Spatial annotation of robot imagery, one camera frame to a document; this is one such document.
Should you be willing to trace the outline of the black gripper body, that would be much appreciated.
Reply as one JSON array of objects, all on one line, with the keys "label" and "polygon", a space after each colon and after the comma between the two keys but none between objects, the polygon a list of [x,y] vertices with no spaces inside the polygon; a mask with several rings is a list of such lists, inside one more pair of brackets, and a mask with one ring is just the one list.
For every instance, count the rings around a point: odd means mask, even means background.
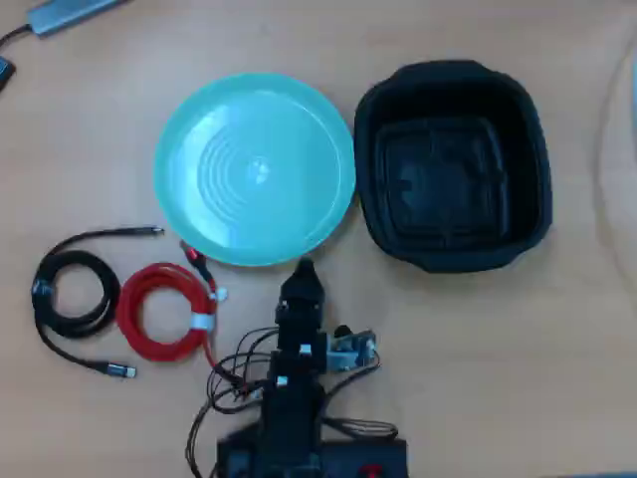
[{"label": "black gripper body", "polygon": [[313,301],[280,301],[276,307],[279,349],[325,345],[322,329],[323,305]]}]

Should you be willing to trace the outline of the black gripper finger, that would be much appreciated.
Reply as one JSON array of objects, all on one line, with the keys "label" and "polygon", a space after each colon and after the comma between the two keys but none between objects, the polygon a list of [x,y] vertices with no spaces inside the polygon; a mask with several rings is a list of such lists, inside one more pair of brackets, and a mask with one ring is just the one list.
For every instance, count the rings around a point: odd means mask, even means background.
[{"label": "black gripper finger", "polygon": [[315,263],[310,258],[303,259],[303,282],[305,299],[317,304],[323,304],[325,292],[317,274]]},{"label": "black gripper finger", "polygon": [[304,260],[300,260],[292,275],[280,288],[280,302],[298,301],[304,298]]}]

